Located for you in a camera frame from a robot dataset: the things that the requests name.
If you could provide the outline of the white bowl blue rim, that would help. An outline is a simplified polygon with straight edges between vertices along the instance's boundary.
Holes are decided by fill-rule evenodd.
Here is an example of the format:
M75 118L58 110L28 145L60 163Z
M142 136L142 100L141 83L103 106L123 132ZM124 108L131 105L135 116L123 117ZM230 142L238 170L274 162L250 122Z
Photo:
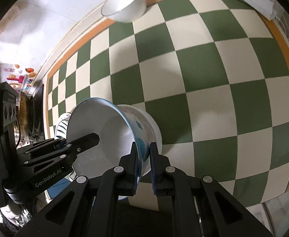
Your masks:
M131 153L136 144L136 182L139 183L148 164L149 138L142 123L126 109L106 99L93 97L78 104L71 113L67 141L72 142L88 134L96 134L96 146L81 150L73 163L78 176L99 177L118 166L122 156Z

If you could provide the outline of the white bowl dark pattern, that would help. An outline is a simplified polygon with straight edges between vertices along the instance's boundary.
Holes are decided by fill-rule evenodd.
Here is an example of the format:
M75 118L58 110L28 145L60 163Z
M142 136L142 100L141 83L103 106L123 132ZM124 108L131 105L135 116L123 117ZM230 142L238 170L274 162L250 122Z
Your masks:
M158 153L162 152L161 131L153 117L142 109L125 104L116 105L115 109L123 124L117 133L117 153L119 157L128 155L132 144L136 144L137 177L140 179L150 170L150 144L154 142Z

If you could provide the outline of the small white bowl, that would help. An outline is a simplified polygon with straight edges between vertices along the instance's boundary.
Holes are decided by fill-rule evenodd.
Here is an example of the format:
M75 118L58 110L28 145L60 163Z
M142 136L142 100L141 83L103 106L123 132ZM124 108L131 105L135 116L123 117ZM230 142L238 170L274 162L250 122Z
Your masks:
M146 9L146 0L106 0L101 14L115 22L132 23L143 16Z

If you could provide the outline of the blue leaf pattern plate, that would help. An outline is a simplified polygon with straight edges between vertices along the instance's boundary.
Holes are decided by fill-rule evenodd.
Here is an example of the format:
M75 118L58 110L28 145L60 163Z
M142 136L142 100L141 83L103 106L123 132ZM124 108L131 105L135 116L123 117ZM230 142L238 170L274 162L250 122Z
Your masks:
M56 128L54 131L54 137L56 139L65 139L67 137L67 129L68 129L68 123L70 119L71 113L63 113L58 118Z

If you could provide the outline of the black induction cooktop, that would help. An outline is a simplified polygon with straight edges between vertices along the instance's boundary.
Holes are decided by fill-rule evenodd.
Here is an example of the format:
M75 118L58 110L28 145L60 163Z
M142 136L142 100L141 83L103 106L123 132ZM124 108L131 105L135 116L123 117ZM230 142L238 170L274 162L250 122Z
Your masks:
M37 141L43 140L44 137L44 121L43 121L43 94L44 85L41 85L33 96L31 102L31 119L30 119L30 136Z

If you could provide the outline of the green checkered table mat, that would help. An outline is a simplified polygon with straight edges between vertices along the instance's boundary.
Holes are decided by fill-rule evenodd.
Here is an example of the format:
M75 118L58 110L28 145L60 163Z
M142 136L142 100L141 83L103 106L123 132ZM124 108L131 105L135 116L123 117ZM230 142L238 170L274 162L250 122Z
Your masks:
M145 110L163 153L213 176L244 206L289 191L289 44L239 0L147 0L134 23L103 19L47 77L45 126L89 97Z

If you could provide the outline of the colourful fruit wall sticker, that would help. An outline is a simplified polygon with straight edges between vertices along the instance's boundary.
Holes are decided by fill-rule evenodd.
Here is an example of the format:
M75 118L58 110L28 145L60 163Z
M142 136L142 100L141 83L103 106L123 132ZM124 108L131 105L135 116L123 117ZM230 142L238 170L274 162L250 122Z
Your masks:
M0 65L0 82L7 82L16 91L28 93L37 76L33 68L24 68L18 64Z

